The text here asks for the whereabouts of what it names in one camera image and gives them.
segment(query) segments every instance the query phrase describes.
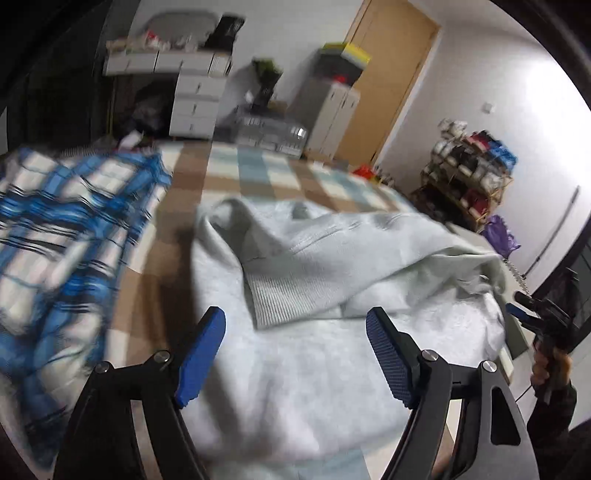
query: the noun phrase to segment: purple plastic bag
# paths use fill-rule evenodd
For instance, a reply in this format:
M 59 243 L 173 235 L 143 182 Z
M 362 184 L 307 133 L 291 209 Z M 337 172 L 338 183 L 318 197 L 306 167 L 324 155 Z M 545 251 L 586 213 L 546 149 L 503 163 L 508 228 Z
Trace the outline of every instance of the purple plastic bag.
M 503 219 L 498 215 L 491 215 L 482 231 L 482 236 L 488 240 L 492 248 L 505 260 L 512 251 L 521 247 L 509 231 Z

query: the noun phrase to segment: hand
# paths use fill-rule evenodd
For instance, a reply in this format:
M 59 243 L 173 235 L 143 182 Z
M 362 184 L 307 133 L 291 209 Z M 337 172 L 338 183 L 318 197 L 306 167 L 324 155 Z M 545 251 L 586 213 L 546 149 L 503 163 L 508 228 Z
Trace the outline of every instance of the hand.
M 531 368 L 532 376 L 530 377 L 530 380 L 531 384 L 537 387 L 539 385 L 543 385 L 546 380 L 548 380 L 550 374 L 548 373 L 548 370 L 546 370 L 548 368 L 548 358 L 546 358 L 539 350 L 540 343 L 537 342 L 534 345 L 534 348 L 534 366 Z M 573 361 L 566 352 L 559 350 L 556 347 L 554 348 L 553 355 L 554 359 L 556 360 L 556 364 L 558 365 L 556 387 L 563 388 L 570 381 L 570 371 L 573 367 Z

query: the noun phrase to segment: white cloth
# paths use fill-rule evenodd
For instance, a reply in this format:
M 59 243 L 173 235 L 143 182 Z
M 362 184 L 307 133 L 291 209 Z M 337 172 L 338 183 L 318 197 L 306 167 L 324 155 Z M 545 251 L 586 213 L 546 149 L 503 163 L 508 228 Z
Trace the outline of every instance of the white cloth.
M 449 363 L 477 366 L 502 346 L 479 276 L 502 289 L 500 258 L 423 215 L 231 199 L 196 222 L 196 313 L 219 306 L 227 321 L 204 389 L 182 410 L 202 455 L 296 462 L 401 433 L 408 410 L 366 337 L 371 307 Z

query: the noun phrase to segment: metal screw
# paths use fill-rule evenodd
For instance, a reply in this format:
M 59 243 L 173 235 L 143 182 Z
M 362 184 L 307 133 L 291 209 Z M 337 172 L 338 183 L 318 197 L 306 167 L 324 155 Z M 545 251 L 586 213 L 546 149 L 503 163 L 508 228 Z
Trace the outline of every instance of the metal screw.
M 95 366 L 95 372 L 98 374 L 104 374 L 110 368 L 109 362 L 99 362 Z
M 482 368 L 487 372 L 493 374 L 494 372 L 496 372 L 496 363 L 491 362 L 490 360 L 486 360 L 485 362 L 482 362 Z
M 159 350 L 154 354 L 154 361 L 157 364 L 165 364 L 170 359 L 170 353 L 166 350 Z
M 434 362 L 439 358 L 439 354 L 435 350 L 423 350 L 421 355 L 427 362 Z

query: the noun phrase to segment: sleeve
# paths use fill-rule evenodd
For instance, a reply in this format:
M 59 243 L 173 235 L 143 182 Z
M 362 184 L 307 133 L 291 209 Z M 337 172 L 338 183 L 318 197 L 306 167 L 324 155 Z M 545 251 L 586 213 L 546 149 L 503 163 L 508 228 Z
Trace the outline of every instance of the sleeve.
M 552 393 L 549 405 L 537 401 L 527 422 L 527 432 L 534 449 L 550 446 L 568 432 L 576 404 L 577 391 L 570 382 L 563 389 Z

